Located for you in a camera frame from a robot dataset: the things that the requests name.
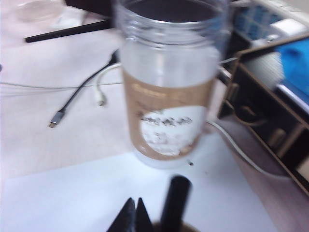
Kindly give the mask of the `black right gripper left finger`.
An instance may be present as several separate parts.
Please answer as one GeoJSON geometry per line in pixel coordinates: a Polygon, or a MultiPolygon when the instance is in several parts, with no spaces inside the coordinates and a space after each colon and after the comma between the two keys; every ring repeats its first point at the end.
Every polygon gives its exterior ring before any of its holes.
{"type": "Polygon", "coordinates": [[[108,228],[107,232],[134,232],[135,231],[135,202],[132,198],[123,205],[122,209],[108,228]]]}

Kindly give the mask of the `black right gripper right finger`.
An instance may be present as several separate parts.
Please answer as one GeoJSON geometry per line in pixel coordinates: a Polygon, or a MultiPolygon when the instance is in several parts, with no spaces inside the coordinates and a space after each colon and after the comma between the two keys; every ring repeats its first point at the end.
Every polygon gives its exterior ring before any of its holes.
{"type": "Polygon", "coordinates": [[[136,208],[136,231],[137,232],[153,232],[154,228],[149,218],[142,198],[138,199],[136,208]]]}

